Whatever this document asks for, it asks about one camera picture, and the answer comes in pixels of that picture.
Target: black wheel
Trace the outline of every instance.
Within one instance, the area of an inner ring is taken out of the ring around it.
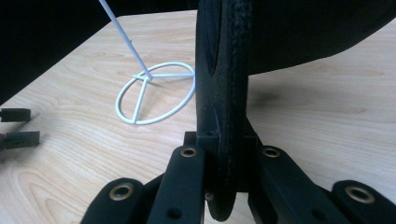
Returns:
[[[211,154],[216,172],[210,174],[206,194],[211,216],[218,221],[226,220],[233,210],[238,162],[244,156],[250,15],[251,1],[243,0],[202,0],[198,10],[198,133],[212,132],[218,137],[217,148]],[[216,122],[215,130],[205,130],[210,120]]]

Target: black clamp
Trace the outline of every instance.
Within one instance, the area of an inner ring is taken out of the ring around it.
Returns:
[[[8,108],[0,110],[1,122],[29,121],[31,110],[24,108]],[[0,151],[21,147],[35,147],[39,144],[40,132],[0,133]]]

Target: white wire stand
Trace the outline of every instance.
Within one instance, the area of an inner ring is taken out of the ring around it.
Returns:
[[[166,119],[172,115],[174,115],[179,109],[181,109],[189,100],[190,98],[194,95],[194,91],[195,91],[195,71],[194,69],[189,66],[186,63],[179,63],[179,62],[169,62],[169,63],[160,63],[157,64],[155,66],[152,66],[150,68],[147,68],[145,66],[145,64],[143,63],[142,59],[140,58],[139,54],[137,53],[137,51],[134,49],[134,45],[132,44],[132,41],[130,40],[130,38],[128,37],[128,35],[125,33],[125,31],[122,29],[120,23],[118,22],[118,20],[116,19],[116,17],[114,16],[114,13],[111,11],[110,7],[108,6],[106,0],[99,0],[99,2],[101,3],[103,9],[106,11],[108,17],[111,19],[111,21],[114,23],[114,25],[117,27],[117,30],[119,31],[120,35],[122,36],[122,39],[124,40],[124,42],[126,43],[126,45],[128,46],[128,48],[130,49],[130,51],[132,52],[132,54],[134,55],[134,57],[136,58],[136,60],[138,61],[140,67],[142,68],[142,72],[134,75],[134,78],[129,81],[120,91],[117,100],[116,100],[116,112],[117,115],[120,117],[120,119],[122,119],[123,121],[127,122],[127,123],[131,123],[131,124],[150,124],[150,123],[155,123],[158,122],[160,120]],[[159,69],[159,68],[163,68],[165,66],[178,66],[178,67],[184,67],[186,68],[189,72],[188,73],[168,73],[168,74],[155,74],[152,75],[150,72]],[[183,101],[178,104],[177,106],[175,106],[173,109],[169,110],[168,112],[166,112],[163,115],[160,115],[157,118],[154,119],[146,119],[146,120],[138,120],[138,116],[139,116],[139,111],[140,111],[140,107],[142,105],[143,102],[143,96],[145,94],[146,91],[146,87],[148,85],[149,82],[153,81],[154,78],[172,78],[172,77],[192,77],[192,85],[191,85],[191,89],[189,91],[189,93],[187,94],[187,96],[183,99]],[[140,90],[140,94],[139,97],[137,99],[137,103],[134,109],[134,115],[131,119],[127,118],[121,110],[121,101],[122,98],[125,94],[125,92],[127,92],[129,90],[129,88],[136,83],[136,81],[143,81],[143,85],[142,85],[142,89]]]

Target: light wood tabletop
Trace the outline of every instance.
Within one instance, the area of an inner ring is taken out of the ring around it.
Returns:
[[[196,11],[121,17],[147,66],[194,66]],[[0,152],[0,223],[79,223],[108,182],[147,183],[164,172],[184,132],[196,130],[195,100],[169,119],[134,126],[115,111],[119,91],[141,71],[113,24],[56,63],[2,108],[32,109],[40,145]],[[132,116],[139,85],[122,108]],[[190,78],[149,84],[141,119],[177,105]],[[396,203],[396,21],[333,57],[249,81],[247,114],[266,145],[280,147],[325,189],[354,179]],[[226,223],[254,223],[239,194]],[[205,211],[205,223],[217,223]]]

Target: screw hole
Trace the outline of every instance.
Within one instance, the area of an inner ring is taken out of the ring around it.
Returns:
[[[182,216],[181,210],[178,208],[171,208],[168,210],[168,217],[172,219],[180,219]]]
[[[197,151],[192,147],[183,148],[181,149],[180,154],[184,157],[194,157],[197,154]]]
[[[110,193],[110,199],[114,201],[122,201],[129,198],[134,193],[134,185],[130,183],[119,184],[114,187]]]
[[[326,213],[318,209],[312,209],[312,216],[319,221],[326,221],[327,219]]]
[[[346,187],[346,194],[360,203],[373,203],[375,201],[373,194],[360,187],[348,186]]]
[[[270,148],[270,147],[263,149],[262,154],[264,154],[267,157],[271,157],[271,158],[276,158],[276,157],[280,156],[280,153],[278,150]]]

